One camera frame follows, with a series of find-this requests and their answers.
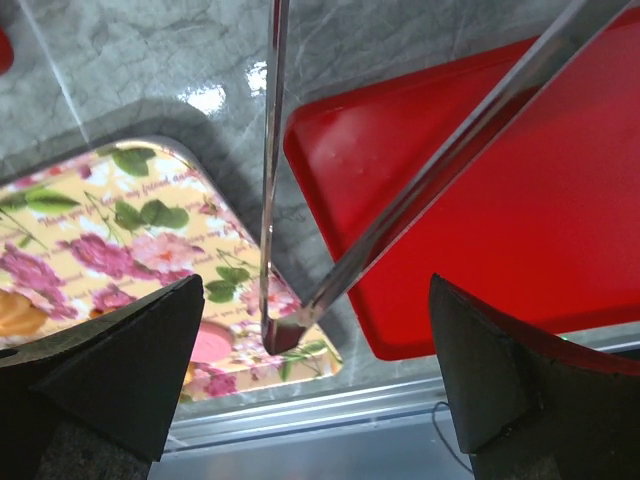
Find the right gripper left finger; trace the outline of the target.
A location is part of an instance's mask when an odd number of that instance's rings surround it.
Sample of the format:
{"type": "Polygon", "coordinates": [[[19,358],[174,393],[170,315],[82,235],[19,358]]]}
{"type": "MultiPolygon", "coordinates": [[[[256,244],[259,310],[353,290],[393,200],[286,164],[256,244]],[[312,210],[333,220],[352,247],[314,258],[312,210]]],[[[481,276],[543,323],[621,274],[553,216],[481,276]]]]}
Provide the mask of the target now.
{"type": "Polygon", "coordinates": [[[2,478],[147,478],[165,448],[203,309],[194,274],[2,350],[2,478]]]}

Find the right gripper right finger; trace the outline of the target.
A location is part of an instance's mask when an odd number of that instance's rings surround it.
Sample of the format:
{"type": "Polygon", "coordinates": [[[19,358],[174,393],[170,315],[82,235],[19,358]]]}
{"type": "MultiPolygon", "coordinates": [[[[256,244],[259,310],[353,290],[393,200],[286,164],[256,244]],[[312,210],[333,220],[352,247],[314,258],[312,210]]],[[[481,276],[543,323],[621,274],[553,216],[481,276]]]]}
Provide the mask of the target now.
{"type": "Polygon", "coordinates": [[[639,362],[564,340],[439,275],[436,356],[477,479],[636,479],[639,362]]]}

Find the metal tongs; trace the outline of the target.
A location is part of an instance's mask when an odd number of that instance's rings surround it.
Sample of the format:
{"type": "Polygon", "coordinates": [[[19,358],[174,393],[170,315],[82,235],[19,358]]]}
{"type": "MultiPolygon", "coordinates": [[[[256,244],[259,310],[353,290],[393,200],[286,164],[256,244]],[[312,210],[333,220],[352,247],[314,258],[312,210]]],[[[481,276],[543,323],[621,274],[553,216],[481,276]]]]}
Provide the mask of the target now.
{"type": "MultiPolygon", "coordinates": [[[[295,1],[282,15],[283,139],[302,106],[514,43],[528,41],[529,49],[566,8],[564,1],[295,1]]],[[[325,242],[284,151],[282,161],[275,215],[300,203],[325,242]]],[[[394,245],[436,202],[416,201],[394,226],[394,245]]],[[[375,249],[371,269],[392,247],[375,249]]],[[[353,306],[327,323],[354,324],[364,335],[353,306]]]]}

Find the orange flower cookie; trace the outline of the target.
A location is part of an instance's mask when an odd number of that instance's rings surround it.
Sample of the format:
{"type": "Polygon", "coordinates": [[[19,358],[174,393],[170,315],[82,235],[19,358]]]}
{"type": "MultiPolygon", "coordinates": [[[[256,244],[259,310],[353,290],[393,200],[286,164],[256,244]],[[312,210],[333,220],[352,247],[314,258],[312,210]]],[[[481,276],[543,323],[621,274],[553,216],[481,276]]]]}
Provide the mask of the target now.
{"type": "Polygon", "coordinates": [[[35,334],[48,319],[48,314],[32,301],[14,292],[1,291],[1,335],[28,336],[35,334]]]}

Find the red box lid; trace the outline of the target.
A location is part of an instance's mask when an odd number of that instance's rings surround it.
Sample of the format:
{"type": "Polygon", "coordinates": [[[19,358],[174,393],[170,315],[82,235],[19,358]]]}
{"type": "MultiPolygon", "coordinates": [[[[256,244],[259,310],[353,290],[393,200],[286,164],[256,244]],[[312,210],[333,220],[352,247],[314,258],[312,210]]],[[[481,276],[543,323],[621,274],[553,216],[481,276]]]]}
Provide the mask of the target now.
{"type": "MultiPolygon", "coordinates": [[[[528,41],[302,106],[285,156],[341,257],[528,41]]],[[[373,353],[434,351],[440,275],[552,333],[639,317],[639,12],[600,34],[350,291],[373,353]]]]}

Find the floral serving tray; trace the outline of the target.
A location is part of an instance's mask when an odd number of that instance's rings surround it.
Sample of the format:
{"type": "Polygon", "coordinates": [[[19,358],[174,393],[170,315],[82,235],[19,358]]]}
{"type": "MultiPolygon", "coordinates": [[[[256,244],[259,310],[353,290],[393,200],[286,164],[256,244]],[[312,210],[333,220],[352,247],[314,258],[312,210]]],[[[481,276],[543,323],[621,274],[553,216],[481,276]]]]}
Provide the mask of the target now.
{"type": "Polygon", "coordinates": [[[204,284],[203,322],[247,324],[263,347],[257,244],[182,150],[119,141],[1,188],[1,291],[48,314],[14,347],[124,307],[185,276],[204,284]]]}

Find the aluminium rail frame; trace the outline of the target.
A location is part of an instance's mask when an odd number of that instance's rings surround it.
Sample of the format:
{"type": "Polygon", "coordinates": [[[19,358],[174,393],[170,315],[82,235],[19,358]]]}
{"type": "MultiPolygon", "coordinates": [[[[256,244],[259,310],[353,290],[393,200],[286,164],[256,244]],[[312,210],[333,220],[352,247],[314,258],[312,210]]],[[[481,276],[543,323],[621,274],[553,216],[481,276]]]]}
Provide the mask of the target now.
{"type": "Polygon", "coordinates": [[[435,356],[383,361],[356,325],[323,329],[324,336],[311,334],[293,352],[269,358],[247,324],[236,327],[230,360],[188,373],[164,456],[377,423],[444,399],[435,356]]]}

